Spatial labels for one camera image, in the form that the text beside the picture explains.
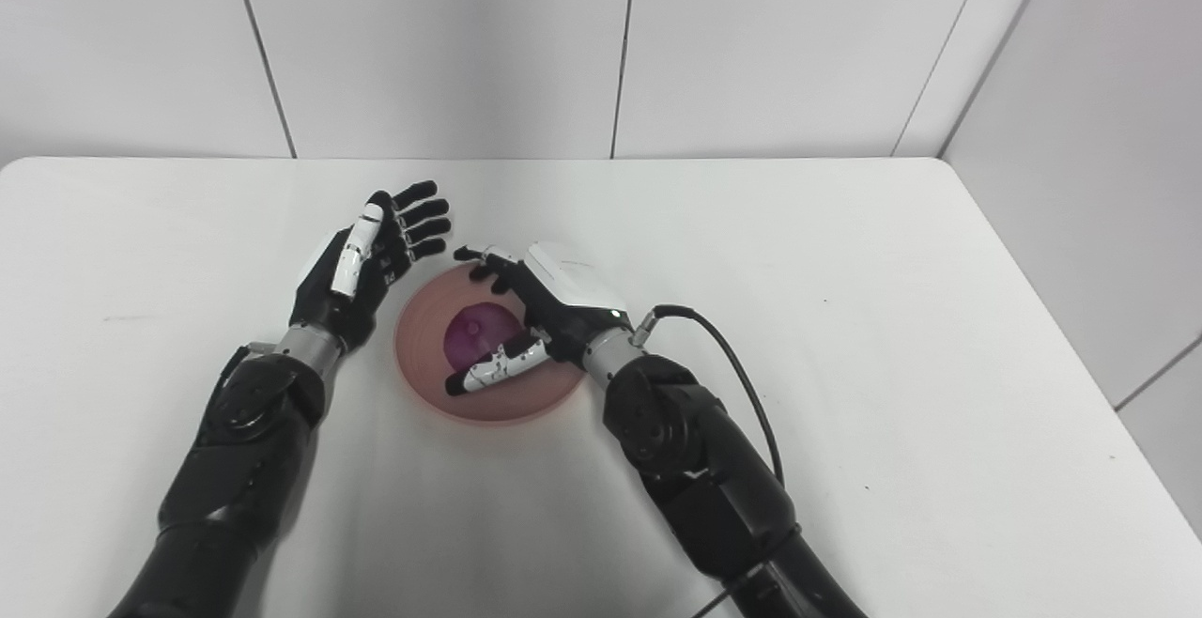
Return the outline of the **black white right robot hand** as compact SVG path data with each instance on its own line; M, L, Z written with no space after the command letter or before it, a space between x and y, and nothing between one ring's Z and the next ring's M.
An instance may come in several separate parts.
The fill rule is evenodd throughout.
M474 281L493 280L493 291L514 293L524 309L524 332L446 379L447 396L474 393L537 366L571 363L599 384L647 356L633 343L633 327L620 301L593 265L566 246L532 244L523 257L500 246L459 246L456 261L474 268Z

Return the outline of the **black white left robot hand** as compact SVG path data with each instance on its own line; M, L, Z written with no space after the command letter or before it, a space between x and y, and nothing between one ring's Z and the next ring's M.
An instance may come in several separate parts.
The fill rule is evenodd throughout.
M422 259L446 251L450 206L438 182L417 182L399 194L371 194L347 228L340 228L300 280L288 327L315 327L349 353L377 323L391 285Z

